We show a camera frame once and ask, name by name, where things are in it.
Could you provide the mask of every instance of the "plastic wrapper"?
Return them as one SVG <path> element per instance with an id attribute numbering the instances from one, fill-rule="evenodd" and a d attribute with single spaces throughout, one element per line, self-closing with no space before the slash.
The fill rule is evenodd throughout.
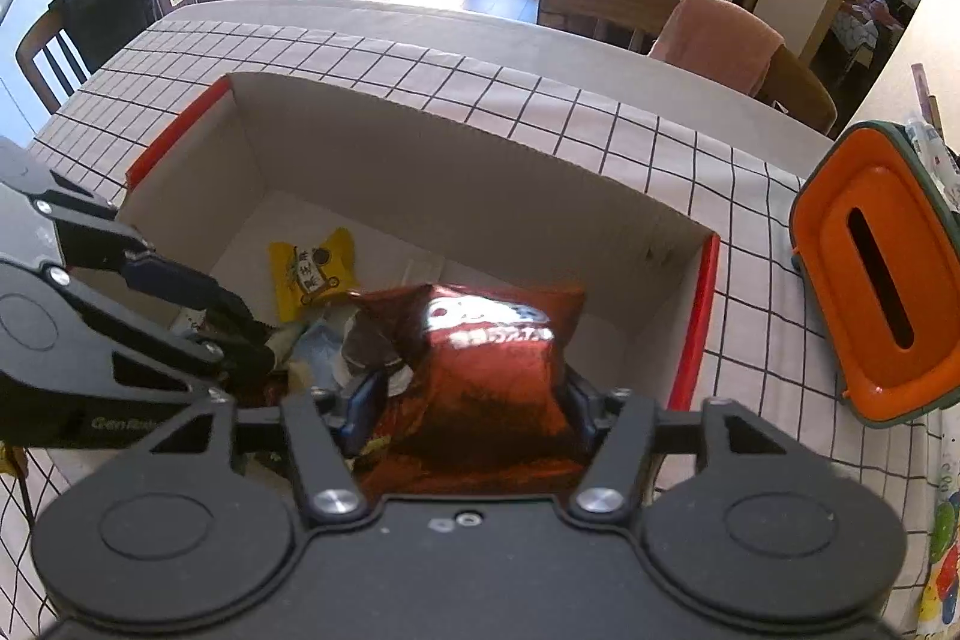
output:
<path id="1" fill-rule="evenodd" d="M 395 374 L 403 362 L 368 314 L 352 305 L 334 306 L 315 321 L 293 347 L 287 368 L 290 391 L 310 386 L 339 390 L 374 369 Z"/>
<path id="2" fill-rule="evenodd" d="M 587 456 L 554 389 L 581 290 L 425 285 L 358 297 L 413 370 L 354 476 L 385 493 L 565 494 Z"/>

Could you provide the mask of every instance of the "cardboard box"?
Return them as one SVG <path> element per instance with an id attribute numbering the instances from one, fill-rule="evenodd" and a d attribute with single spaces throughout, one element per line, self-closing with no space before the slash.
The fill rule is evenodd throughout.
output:
<path id="1" fill-rule="evenodd" d="M 343 225 L 365 290 L 438 261 L 445 283 L 583 286 L 570 365 L 600 389 L 689 406 L 719 239 L 559 158 L 361 92 L 234 73 L 174 120 L 128 180 L 120 220 L 212 274 L 258 319 L 277 323 L 270 242 L 316 245 Z M 162 323 L 176 315 L 125 298 Z"/>

